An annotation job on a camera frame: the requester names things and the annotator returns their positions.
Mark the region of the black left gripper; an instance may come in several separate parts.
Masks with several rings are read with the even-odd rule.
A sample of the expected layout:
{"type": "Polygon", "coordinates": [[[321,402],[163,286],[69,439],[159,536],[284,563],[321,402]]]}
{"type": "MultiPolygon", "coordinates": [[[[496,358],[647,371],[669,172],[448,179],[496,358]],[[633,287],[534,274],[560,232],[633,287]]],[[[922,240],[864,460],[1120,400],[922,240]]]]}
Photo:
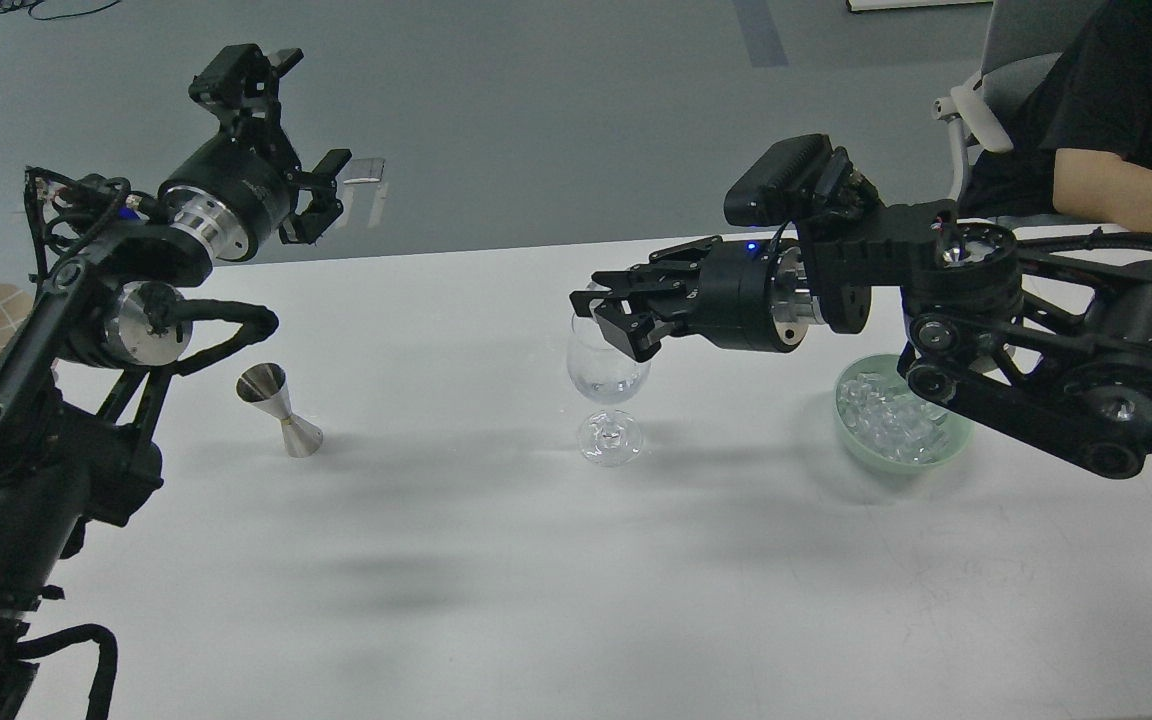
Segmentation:
{"type": "Polygon", "coordinates": [[[353,159],[348,149],[326,152],[312,170],[297,168],[297,151],[280,138],[279,83],[305,53],[300,47],[266,54],[259,45],[223,47],[188,88],[189,99],[219,120],[217,135],[159,185],[169,209],[211,200],[229,211],[236,232],[218,258],[247,263],[279,227],[283,245],[314,245],[343,213],[338,176],[353,159]],[[294,205],[308,192],[306,209],[294,205]]]}

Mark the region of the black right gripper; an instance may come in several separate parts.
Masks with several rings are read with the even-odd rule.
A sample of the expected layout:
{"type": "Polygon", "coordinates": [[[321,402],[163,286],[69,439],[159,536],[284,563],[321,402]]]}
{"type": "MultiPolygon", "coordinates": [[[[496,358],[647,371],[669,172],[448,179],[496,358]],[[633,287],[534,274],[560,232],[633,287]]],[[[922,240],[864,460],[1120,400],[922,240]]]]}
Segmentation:
{"type": "Polygon", "coordinates": [[[591,283],[571,293],[573,311],[635,363],[652,361],[666,338],[691,334],[719,348],[787,354],[824,324],[796,243],[702,237],[628,270],[594,272],[591,283]]]}

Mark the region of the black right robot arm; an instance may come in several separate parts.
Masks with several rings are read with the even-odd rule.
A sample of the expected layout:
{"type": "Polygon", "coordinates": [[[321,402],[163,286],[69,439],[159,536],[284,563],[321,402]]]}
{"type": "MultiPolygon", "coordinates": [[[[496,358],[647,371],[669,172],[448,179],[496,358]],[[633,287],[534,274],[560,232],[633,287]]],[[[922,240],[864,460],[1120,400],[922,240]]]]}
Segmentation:
{"type": "Polygon", "coordinates": [[[859,333],[870,291],[895,287],[916,396],[1100,477],[1152,455],[1152,233],[1020,240],[955,200],[888,206],[826,135],[773,143],[723,217],[795,236],[657,251],[594,273],[573,311],[637,363],[691,334],[788,354],[809,325],[859,333]]]}

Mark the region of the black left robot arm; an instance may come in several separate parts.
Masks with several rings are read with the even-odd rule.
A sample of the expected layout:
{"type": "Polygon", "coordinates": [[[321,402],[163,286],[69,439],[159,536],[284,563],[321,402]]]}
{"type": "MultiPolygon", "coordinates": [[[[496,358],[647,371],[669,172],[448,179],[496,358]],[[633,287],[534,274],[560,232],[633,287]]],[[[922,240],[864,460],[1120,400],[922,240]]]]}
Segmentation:
{"type": "Polygon", "coordinates": [[[0,353],[0,719],[18,715],[41,657],[84,642],[99,653],[86,715],[109,715],[115,635],[81,624],[28,639],[28,615],[63,596],[50,575],[88,523],[124,526],[161,488],[154,432],[173,379],[276,331],[266,306],[183,290],[271,237],[311,245],[343,213],[349,151],[306,169],[282,128],[279,85],[302,56],[223,47],[189,86],[218,132],[156,194],[26,169],[35,302],[0,353]]]}

